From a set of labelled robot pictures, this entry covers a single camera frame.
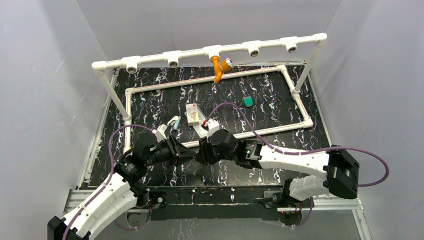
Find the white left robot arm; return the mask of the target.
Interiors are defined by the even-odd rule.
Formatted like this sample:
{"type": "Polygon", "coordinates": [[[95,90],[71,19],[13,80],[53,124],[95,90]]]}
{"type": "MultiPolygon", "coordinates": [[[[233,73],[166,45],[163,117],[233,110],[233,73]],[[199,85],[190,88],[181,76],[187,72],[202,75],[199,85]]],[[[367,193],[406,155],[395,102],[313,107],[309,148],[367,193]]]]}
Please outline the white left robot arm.
{"type": "Polygon", "coordinates": [[[125,211],[149,203],[142,178],[147,168],[163,162],[178,166],[193,160],[197,152],[185,147],[173,135],[158,140],[151,133],[140,136],[125,152],[110,175],[88,198],[63,217],[47,224],[49,240],[90,240],[125,211]]]}

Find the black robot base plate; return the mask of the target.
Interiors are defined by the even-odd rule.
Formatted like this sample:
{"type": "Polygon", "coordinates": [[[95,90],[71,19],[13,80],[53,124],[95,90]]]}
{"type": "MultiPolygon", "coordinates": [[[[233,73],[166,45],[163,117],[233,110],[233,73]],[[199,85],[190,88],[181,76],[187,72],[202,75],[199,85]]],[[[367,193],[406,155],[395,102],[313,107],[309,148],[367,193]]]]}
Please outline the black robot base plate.
{"type": "Polygon", "coordinates": [[[151,187],[145,201],[152,220],[262,219],[299,224],[311,201],[283,198],[281,186],[151,187]]]}

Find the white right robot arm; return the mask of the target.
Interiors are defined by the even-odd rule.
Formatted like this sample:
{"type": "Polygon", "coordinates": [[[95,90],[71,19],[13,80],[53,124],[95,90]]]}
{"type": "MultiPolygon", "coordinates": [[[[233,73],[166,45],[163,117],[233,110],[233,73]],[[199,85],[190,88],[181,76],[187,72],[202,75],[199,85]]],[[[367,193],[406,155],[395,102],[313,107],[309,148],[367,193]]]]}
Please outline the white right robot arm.
{"type": "Polygon", "coordinates": [[[245,169],[282,169],[306,174],[285,180],[279,199],[288,207],[312,196],[331,194],[349,200],[358,196],[360,164],[338,146],[295,152],[266,145],[263,140],[237,139],[220,129],[199,141],[195,160],[203,165],[227,160],[245,169]]]}

